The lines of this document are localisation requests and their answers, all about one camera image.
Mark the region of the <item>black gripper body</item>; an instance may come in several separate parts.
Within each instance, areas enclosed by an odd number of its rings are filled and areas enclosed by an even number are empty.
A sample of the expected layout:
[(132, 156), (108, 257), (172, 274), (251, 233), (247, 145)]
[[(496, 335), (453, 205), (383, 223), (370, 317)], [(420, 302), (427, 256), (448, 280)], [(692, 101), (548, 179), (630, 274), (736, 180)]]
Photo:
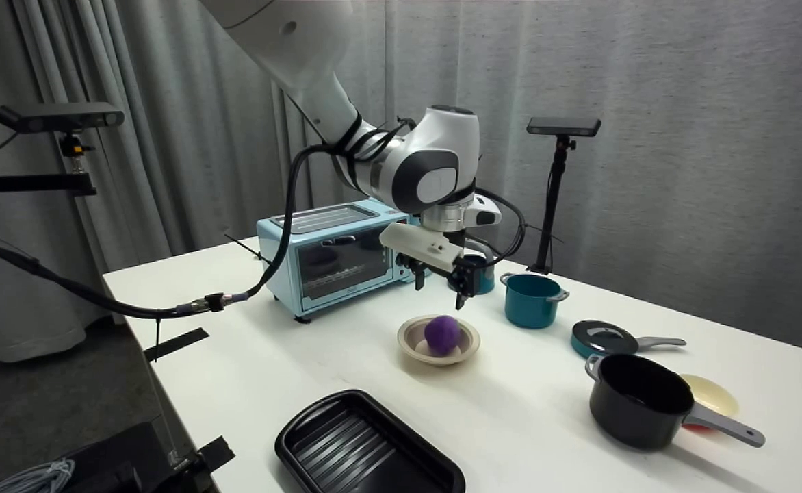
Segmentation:
[(480, 249), (427, 242), (420, 246), (401, 246), (396, 261), (413, 272), (416, 286), (425, 286), (427, 274), (440, 274), (461, 297), (480, 297), (492, 287), (491, 257)]

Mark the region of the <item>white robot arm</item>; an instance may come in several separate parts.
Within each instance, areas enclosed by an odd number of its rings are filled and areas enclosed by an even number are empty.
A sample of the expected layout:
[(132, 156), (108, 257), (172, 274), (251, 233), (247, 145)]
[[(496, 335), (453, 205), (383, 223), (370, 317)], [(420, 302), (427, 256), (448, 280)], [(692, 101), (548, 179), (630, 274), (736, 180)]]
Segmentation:
[(343, 179), (416, 226), (388, 226), (381, 243), (416, 274), (444, 274), (464, 306), (480, 293), (480, 256), (464, 242), (468, 227), (496, 226), (498, 208), (477, 189), (480, 119), (431, 104), (411, 133), (364, 119), (338, 68), (354, 37), (350, 0), (203, 0), (219, 28), (284, 90)]

